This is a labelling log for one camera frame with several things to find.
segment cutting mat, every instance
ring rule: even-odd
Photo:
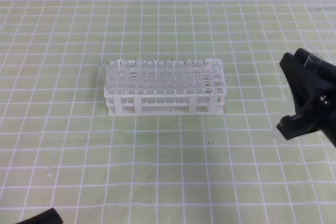
[[[334,2],[0,2],[0,218],[334,223],[336,149],[269,129],[276,65],[336,59]],[[102,59],[218,58],[225,116],[107,116]]]

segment black object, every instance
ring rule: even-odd
[[[63,220],[54,208],[50,208],[37,216],[17,224],[63,224]]]
[[[285,53],[280,66],[296,114],[284,116],[277,129],[286,140],[321,130],[336,147],[336,66],[302,48]]]

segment test tube rack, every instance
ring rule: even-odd
[[[110,116],[223,114],[226,85],[219,59],[99,65]]]

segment glass test tube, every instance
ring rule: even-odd
[[[165,74],[166,74],[166,88],[174,85],[174,63],[173,59],[164,59]]]
[[[311,54],[306,59],[304,67],[310,70],[313,73],[316,73],[323,63],[322,58],[318,54]]]
[[[166,94],[174,94],[174,62],[173,59],[165,59],[166,69]],[[166,97],[167,103],[173,103],[173,97]]]
[[[185,78],[185,92],[187,94],[194,93],[194,60],[189,59],[185,61],[184,68],[184,78]]]
[[[178,60],[176,62],[176,94],[184,94],[184,60]],[[177,103],[182,103],[184,101],[183,97],[176,98]]]
[[[110,78],[108,81],[108,89],[110,94],[115,94],[118,83],[118,64],[115,60],[109,61]]]
[[[154,61],[147,60],[145,64],[146,69],[146,94],[154,94],[155,90],[155,65]],[[154,102],[154,98],[149,98],[147,101],[149,103]]]
[[[128,77],[129,68],[130,68],[130,65],[127,60],[122,60],[120,62],[117,94],[125,94],[126,87],[128,86],[127,77]]]
[[[135,62],[135,76],[137,82],[137,94],[145,94],[145,70],[142,60],[137,60]]]
[[[108,80],[108,75],[109,75],[109,69],[108,69],[108,63],[107,61],[102,60],[99,62],[99,68],[100,68],[100,76],[102,77],[104,81],[104,85],[106,86],[107,80]]]
[[[196,62],[196,77],[195,77],[195,89],[196,94],[203,94],[204,87],[204,69],[205,69],[205,60],[198,59]]]
[[[165,61],[159,60],[156,65],[156,94],[164,95],[165,87]],[[158,103],[164,103],[164,98],[157,98]]]

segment test tube opening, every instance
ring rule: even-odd
[[[321,67],[322,63],[323,60],[318,54],[311,54],[304,63],[304,67],[313,73],[316,73]]]

